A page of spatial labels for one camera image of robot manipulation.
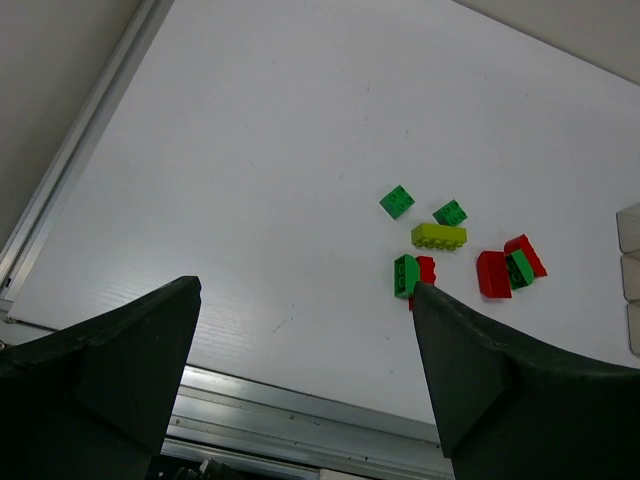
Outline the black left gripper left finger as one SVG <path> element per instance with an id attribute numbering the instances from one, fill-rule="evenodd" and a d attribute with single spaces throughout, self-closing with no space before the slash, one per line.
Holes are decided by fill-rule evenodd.
<path id="1" fill-rule="evenodd" d="M 160 452 L 201 307 L 182 276 L 1 353 L 4 479 L 142 479 Z"/>

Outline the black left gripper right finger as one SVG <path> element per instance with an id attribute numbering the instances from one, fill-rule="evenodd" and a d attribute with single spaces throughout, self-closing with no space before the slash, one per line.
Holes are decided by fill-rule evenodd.
<path id="1" fill-rule="evenodd" d="M 420 283 L 413 319 L 458 479 L 636 479 L 639 372 L 575 354 Z"/>

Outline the small green lego brick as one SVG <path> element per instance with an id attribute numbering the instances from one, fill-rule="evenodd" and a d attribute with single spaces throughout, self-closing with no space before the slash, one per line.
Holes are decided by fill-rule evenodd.
<path id="1" fill-rule="evenodd" d="M 534 282 L 533 268 L 521 249 L 507 254 L 505 260 L 512 290 L 528 287 Z"/>

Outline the long red lego brick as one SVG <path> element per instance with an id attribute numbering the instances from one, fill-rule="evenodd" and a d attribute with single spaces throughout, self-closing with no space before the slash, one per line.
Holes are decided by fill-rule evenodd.
<path id="1" fill-rule="evenodd" d="M 420 282 L 434 285 L 436 282 L 436 262 L 432 257 L 417 256 L 415 257 L 420 266 Z M 413 310 L 413 296 L 408 298 L 408 308 Z"/>

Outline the long green lego brick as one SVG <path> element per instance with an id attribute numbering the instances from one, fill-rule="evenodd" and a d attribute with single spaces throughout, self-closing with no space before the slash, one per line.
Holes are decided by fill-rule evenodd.
<path id="1" fill-rule="evenodd" d="M 394 261 L 394 296 L 396 298 L 411 298 L 419 281 L 420 266 L 415 257 L 404 254 Z"/>

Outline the long yellow-green lego brick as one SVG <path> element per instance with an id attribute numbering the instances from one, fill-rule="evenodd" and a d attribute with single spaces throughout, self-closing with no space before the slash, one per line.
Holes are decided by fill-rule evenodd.
<path id="1" fill-rule="evenodd" d="M 467 242 L 465 228 L 421 223 L 411 230 L 411 244 L 418 248 L 454 251 Z"/>

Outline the dark green square lego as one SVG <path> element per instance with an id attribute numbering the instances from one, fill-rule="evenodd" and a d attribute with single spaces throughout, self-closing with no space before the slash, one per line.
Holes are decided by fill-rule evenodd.
<path id="1" fill-rule="evenodd" d="M 436 210 L 433 217 L 440 225 L 451 227 L 457 227 L 468 218 L 466 212 L 455 199 Z"/>

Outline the green square lego brick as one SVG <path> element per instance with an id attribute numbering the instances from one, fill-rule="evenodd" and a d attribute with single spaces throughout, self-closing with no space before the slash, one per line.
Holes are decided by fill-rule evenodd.
<path id="1" fill-rule="evenodd" d="M 402 216 L 414 203 L 414 198 L 402 185 L 396 186 L 379 201 L 380 206 L 394 220 Z"/>

